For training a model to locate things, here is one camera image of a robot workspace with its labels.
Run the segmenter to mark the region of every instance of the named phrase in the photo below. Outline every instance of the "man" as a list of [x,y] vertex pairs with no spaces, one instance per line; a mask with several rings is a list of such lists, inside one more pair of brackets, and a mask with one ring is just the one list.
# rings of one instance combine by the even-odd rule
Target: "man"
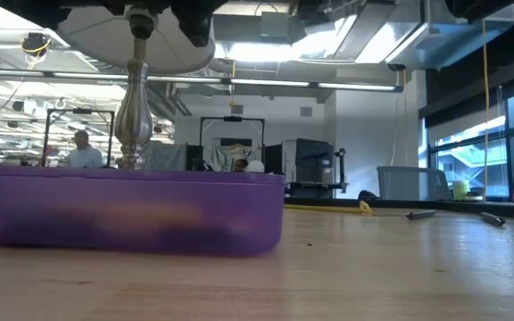
[[240,159],[240,160],[236,160],[235,163],[233,163],[233,171],[234,172],[245,172],[245,168],[247,167],[247,165],[249,165],[249,163],[247,162],[247,160],[244,160],[244,159]]
[[88,144],[88,133],[79,130],[75,134],[76,149],[69,155],[69,166],[73,168],[98,169],[103,166],[103,155],[99,150]]

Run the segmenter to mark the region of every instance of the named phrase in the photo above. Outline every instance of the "wire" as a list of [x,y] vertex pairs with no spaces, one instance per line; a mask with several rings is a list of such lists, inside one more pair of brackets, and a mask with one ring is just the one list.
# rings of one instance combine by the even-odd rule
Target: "wire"
[[[408,75],[406,70],[403,70],[403,86],[406,87],[408,82]],[[403,146],[406,157],[406,166],[408,166],[408,98],[406,97],[406,91],[403,91]]]
[[396,119],[398,118],[398,96],[395,97],[395,112],[394,112],[394,144],[392,145],[392,159],[390,160],[390,166],[394,165],[394,159],[396,157],[396,142],[397,142],[397,131],[398,125]]
[[[21,49],[23,48],[23,41],[24,39],[21,40]],[[49,45],[51,44],[51,38],[49,38],[49,40],[46,42],[45,45],[35,49],[35,50],[25,50],[23,49],[24,52],[26,53],[37,53],[37,56],[31,61],[29,62],[27,60],[27,55],[25,56],[25,62],[27,62],[29,64],[27,70],[33,70],[35,68],[35,65],[42,62],[42,60],[39,60],[39,55],[43,52],[43,50],[45,50]],[[15,88],[15,90],[13,90],[12,94],[9,96],[9,98],[7,98],[7,100],[5,101],[5,103],[3,105],[1,105],[0,107],[0,112],[7,106],[7,104],[14,98],[14,96],[17,94],[17,92],[19,91],[19,89],[21,88],[21,86],[23,86],[23,84],[25,83],[25,78],[22,78],[21,79],[21,83],[19,83],[19,85]]]
[[2,111],[5,108],[5,106],[7,106],[7,104],[13,99],[13,97],[15,96],[15,94],[17,94],[17,91],[19,91],[19,88],[21,88],[21,86],[23,85],[24,82],[25,82],[25,80],[22,80],[21,83],[19,83],[19,85],[17,86],[17,88],[15,88],[15,90],[13,91],[11,96],[9,96],[9,98],[7,98],[5,103],[3,105],[1,105],[0,111]]
[[487,199],[487,187],[488,185],[488,175],[487,175],[487,155],[489,153],[489,130],[487,128],[487,123],[489,122],[489,69],[487,63],[487,31],[485,26],[485,20],[482,20],[483,27],[483,72],[485,78],[485,165],[484,165],[484,180],[485,180],[485,190],[483,191],[483,202]]
[[39,48],[37,49],[25,49],[23,48],[23,42],[25,42],[25,39],[22,39],[21,40],[21,49],[23,49],[23,52],[25,53],[37,53],[37,52],[41,52],[43,50],[45,50],[49,45],[51,45],[51,39],[53,39],[52,37],[49,37],[49,40],[46,41],[46,44],[40,46]]
[[310,63],[310,64],[318,64],[318,65],[328,65],[328,66],[350,66],[350,65],[356,65],[358,63],[356,62],[331,62],[331,61],[311,61],[311,60],[304,60],[304,59],[295,59],[293,62],[302,62],[302,63]]
[[270,5],[273,9],[275,9],[275,12],[278,12],[277,10],[277,7],[273,4],[271,4],[269,1],[261,1],[259,2],[259,4],[257,5],[257,7],[255,8],[255,12],[253,13],[253,15],[257,15],[257,12],[259,11],[259,8],[261,8],[261,5],[262,4],[268,4]]

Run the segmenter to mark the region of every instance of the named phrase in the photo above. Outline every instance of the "black marker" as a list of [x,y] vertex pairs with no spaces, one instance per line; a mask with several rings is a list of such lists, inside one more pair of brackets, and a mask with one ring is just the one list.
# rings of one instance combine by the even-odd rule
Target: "black marker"
[[505,224],[505,218],[501,218],[495,216],[493,214],[489,214],[487,212],[479,213],[479,216],[487,223],[492,224],[494,226],[503,226]]
[[420,218],[431,218],[435,215],[435,210],[421,210],[417,212],[411,212],[406,215],[406,218],[412,219],[420,219]]

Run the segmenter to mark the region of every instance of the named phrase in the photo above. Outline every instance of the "wooden table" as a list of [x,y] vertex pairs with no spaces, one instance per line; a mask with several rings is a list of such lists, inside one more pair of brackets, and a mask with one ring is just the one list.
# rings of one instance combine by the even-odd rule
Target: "wooden table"
[[0,321],[514,320],[514,220],[406,213],[288,210],[252,259],[0,248]]

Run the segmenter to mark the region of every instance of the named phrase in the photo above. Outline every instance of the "blue shirt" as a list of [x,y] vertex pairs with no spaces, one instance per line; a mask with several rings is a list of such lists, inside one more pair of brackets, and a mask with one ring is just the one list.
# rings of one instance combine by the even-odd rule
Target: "blue shirt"
[[103,155],[92,146],[74,149],[69,155],[69,166],[73,168],[98,169],[103,166]]

